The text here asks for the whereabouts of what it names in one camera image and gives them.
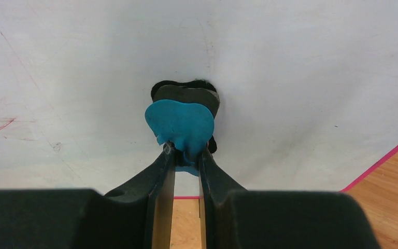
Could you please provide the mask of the blue whiteboard eraser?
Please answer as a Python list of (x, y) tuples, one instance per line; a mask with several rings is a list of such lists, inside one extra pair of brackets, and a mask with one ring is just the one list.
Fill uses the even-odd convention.
[(195, 163), (204, 149), (217, 150), (215, 117), (220, 107), (217, 89), (204, 79), (189, 82), (163, 80), (150, 93), (152, 104), (145, 120), (158, 144), (172, 143), (182, 153), (178, 172), (198, 176)]

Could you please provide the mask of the pink-framed whiteboard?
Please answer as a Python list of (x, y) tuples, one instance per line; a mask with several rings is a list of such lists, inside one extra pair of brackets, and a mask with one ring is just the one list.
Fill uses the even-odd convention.
[(398, 1), (0, 1), (0, 188), (126, 182), (167, 79), (217, 88), (244, 187), (343, 189), (398, 144)]

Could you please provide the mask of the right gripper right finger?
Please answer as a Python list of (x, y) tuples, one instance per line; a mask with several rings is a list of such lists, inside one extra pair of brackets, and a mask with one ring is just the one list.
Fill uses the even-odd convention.
[(348, 194), (247, 190), (207, 150), (198, 169), (203, 248), (380, 248)]

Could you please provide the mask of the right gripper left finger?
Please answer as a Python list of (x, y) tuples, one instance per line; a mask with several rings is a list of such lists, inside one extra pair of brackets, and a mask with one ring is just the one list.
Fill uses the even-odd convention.
[(101, 195), (93, 189), (0, 190), (0, 248), (169, 248), (176, 151)]

